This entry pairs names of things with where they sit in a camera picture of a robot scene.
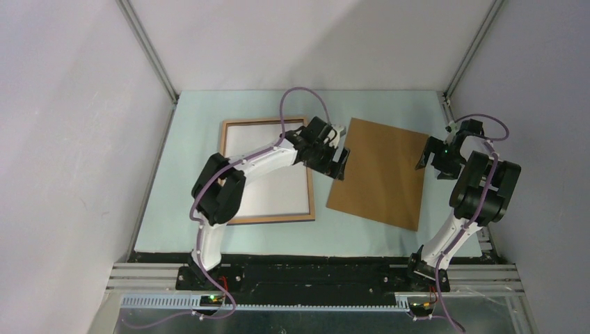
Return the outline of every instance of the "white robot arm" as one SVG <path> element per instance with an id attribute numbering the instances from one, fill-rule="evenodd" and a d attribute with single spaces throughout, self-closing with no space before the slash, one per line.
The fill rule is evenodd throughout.
<path id="1" fill-rule="evenodd" d="M 202 191 L 206 183 L 222 168 L 227 168 L 221 178 L 224 185 L 215 182 L 206 189 L 196 207 L 200 221 L 200 240 L 191 253 L 195 263 L 201 263 L 208 271 L 221 261 L 221 241 L 228 221 L 239 209 L 244 188 L 257 178 L 279 168 L 303 163 L 337 180 L 344 179 L 344 167 L 349 150 L 344 148 L 338 161 L 333 157 L 346 127 L 329 125 L 313 118 L 307 127 L 285 133 L 276 143 L 270 143 L 247 154 L 225 158 L 214 154 L 209 158 L 193 188 L 193 197 Z"/>
<path id="2" fill-rule="evenodd" d="M 433 285 L 436 271 L 446 275 L 446 269 L 457 250 L 474 233 L 490 222 L 498 222 L 506 212 L 520 166 L 500 161 L 490 143 L 486 143 L 492 157 L 472 152 L 466 161 L 460 153 L 467 136 L 485 138 L 483 123 L 469 119 L 461 127 L 447 128 L 451 133 L 446 141 L 429 137 L 416 169 L 426 167 L 430 154 L 432 166 L 440 171 L 438 179 L 457 180 L 451 193 L 449 218 L 433 239 L 413 253 L 408 264 L 410 276 L 426 280 Z"/>

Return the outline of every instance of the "white wall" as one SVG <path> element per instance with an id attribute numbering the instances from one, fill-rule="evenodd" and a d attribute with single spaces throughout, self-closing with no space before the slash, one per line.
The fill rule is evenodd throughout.
<path id="1" fill-rule="evenodd" d="M 85 333 L 170 102 L 115 1 L 0 13 L 0 333 Z"/>
<path id="2" fill-rule="evenodd" d="M 491 3 L 133 1 L 179 90 L 444 90 Z"/>
<path id="3" fill-rule="evenodd" d="M 541 333 L 588 333 L 590 2 L 508 1 L 452 97 L 504 120 L 501 157 L 523 167 L 492 226 Z"/>

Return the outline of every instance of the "brown cardboard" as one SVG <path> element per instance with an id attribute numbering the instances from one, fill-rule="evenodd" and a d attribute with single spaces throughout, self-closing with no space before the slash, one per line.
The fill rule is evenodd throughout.
<path id="1" fill-rule="evenodd" d="M 327 207 L 417 231 L 424 169 L 414 170 L 428 135 L 351 120 L 344 181 L 334 181 Z"/>

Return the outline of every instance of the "light blue table surface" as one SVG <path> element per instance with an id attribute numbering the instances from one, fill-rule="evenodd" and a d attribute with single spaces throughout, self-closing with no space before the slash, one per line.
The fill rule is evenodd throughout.
<path id="1" fill-rule="evenodd" d="M 221 123 L 227 119 L 278 116 L 278 90 L 183 91 L 141 223 L 135 251 L 189 252 L 196 224 L 189 220 L 191 188 L 209 156 L 218 150 Z M 446 137 L 436 92 L 422 90 L 319 91 L 332 123 L 348 126 L 361 118 L 425 134 Z M 297 91 L 285 102 L 285 115 L 324 118 L 320 103 Z M 409 256 L 434 236 L 449 216 L 452 181 L 436 180 L 429 166 L 417 232 L 326 208 L 332 179 L 313 173 L 316 220 L 230 226 L 223 253 L 323 256 Z M 481 256 L 471 237 L 457 256 Z"/>

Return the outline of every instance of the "red wire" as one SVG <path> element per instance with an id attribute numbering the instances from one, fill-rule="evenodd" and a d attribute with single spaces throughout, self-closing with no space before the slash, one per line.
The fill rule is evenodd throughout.
<path id="1" fill-rule="evenodd" d="M 223 281 L 223 287 L 225 288 L 226 291 L 228 291 L 228 280 L 227 280 L 227 278 L 225 278 L 225 276 L 219 276 L 219 279 L 221 279 Z"/>
<path id="2" fill-rule="evenodd" d="M 434 304 L 438 301 L 438 294 L 436 293 L 436 290 L 434 289 L 434 287 L 430 287 L 430 292 L 431 292 L 431 294 L 434 293 L 435 300 L 432 302 L 432 304 Z"/>

